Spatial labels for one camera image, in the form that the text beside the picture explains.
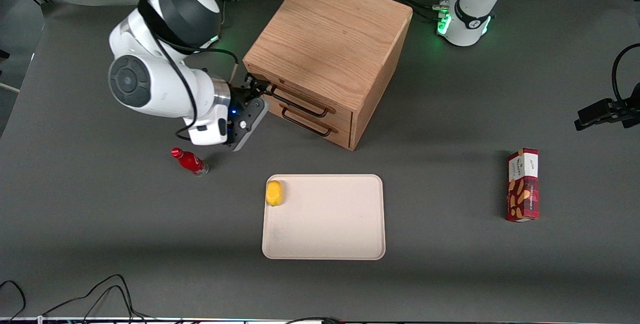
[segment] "red bottle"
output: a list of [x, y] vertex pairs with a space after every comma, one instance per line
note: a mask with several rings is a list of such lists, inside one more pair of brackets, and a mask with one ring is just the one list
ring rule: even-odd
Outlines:
[[172, 149], [171, 155], [178, 159], [178, 163], [180, 163], [180, 165], [199, 177], [204, 176], [209, 172], [209, 166], [191, 152], [185, 152], [176, 147]]

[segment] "green led light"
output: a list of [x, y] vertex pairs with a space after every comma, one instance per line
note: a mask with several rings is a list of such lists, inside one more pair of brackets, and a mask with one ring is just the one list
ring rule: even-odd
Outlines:
[[489, 22], [491, 21], [491, 15], [489, 15], [489, 18], [487, 18], [486, 21], [487, 22], [484, 24], [484, 29], [482, 30], [482, 34], [485, 34], [487, 32], [487, 29], [489, 28]]
[[444, 18], [440, 20], [441, 22], [438, 24], [438, 32], [441, 35], [444, 35], [449, 28], [449, 24], [451, 23], [451, 15], [447, 14]]

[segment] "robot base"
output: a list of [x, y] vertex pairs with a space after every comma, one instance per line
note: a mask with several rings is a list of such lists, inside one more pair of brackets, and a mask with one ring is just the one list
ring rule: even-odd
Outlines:
[[[440, 2], [440, 5], [453, 8], [456, 1], [457, 0], [443, 0]], [[450, 10], [450, 12], [444, 14], [444, 17], [438, 22], [438, 30], [436, 32], [455, 46], [468, 47], [476, 44], [476, 42], [480, 40], [480, 37], [487, 32], [487, 26], [490, 21], [491, 17], [484, 23], [479, 23], [477, 28], [468, 29], [456, 13]]]

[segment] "red box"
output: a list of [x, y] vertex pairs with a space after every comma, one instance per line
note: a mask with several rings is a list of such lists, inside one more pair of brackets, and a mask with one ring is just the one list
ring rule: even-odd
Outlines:
[[524, 148], [509, 157], [507, 220], [510, 222], [527, 222], [540, 217], [537, 161], [537, 149]]

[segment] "bottle cap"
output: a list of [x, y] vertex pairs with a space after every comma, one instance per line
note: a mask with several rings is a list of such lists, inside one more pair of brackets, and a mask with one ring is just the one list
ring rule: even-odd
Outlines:
[[181, 156], [183, 156], [183, 151], [182, 149], [175, 147], [174, 149], [171, 150], [171, 155], [174, 158], [180, 158]]

